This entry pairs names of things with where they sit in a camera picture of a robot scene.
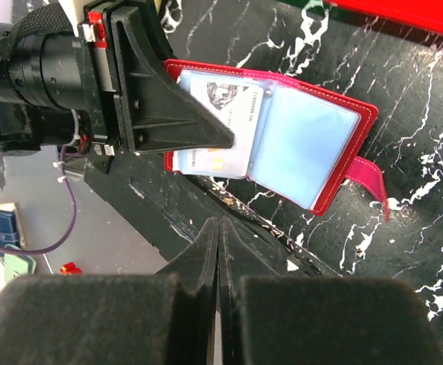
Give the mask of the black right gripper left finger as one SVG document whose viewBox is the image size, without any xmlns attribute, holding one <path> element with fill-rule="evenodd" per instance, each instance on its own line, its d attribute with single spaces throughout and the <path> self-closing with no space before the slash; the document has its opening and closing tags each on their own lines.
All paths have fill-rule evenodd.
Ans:
<svg viewBox="0 0 443 365">
<path fill-rule="evenodd" d="M 22 276 L 0 293 L 0 364 L 211 364 L 219 221 L 154 275 Z"/>
</svg>

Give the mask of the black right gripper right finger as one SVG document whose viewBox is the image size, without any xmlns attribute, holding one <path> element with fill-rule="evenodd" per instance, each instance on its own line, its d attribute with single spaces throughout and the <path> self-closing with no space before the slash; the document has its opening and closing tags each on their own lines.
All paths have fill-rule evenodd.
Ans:
<svg viewBox="0 0 443 365">
<path fill-rule="evenodd" d="M 218 252 L 226 364 L 443 364 L 425 307 L 405 282 L 281 276 L 227 218 Z"/>
</svg>

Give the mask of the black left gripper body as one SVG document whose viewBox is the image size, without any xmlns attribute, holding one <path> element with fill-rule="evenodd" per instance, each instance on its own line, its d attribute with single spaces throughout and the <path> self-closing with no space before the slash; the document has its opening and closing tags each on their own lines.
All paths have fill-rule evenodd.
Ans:
<svg viewBox="0 0 443 365">
<path fill-rule="evenodd" d="M 53 2 L 0 24 L 0 157 L 57 145 L 110 170 L 120 131 L 98 7 Z"/>
</svg>

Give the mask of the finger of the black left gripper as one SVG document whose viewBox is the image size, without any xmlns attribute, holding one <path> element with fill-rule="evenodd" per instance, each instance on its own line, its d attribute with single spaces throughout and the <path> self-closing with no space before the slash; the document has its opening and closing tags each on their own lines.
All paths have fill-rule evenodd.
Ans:
<svg viewBox="0 0 443 365">
<path fill-rule="evenodd" d="M 172 50 L 152 1 L 122 1 L 109 15 L 123 147 L 140 153 L 229 148 L 234 135 L 167 73 Z"/>
</svg>

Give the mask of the red leather card holder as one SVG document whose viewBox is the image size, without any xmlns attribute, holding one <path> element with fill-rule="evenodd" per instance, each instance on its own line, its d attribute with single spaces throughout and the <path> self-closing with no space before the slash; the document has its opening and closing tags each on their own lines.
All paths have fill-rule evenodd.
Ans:
<svg viewBox="0 0 443 365">
<path fill-rule="evenodd" d="M 167 152 L 166 170 L 250 179 L 317 216 L 346 179 L 387 201 L 381 169 L 359 156 L 376 106 L 270 71 L 179 59 L 164 67 L 234 134 L 229 149 Z"/>
</svg>

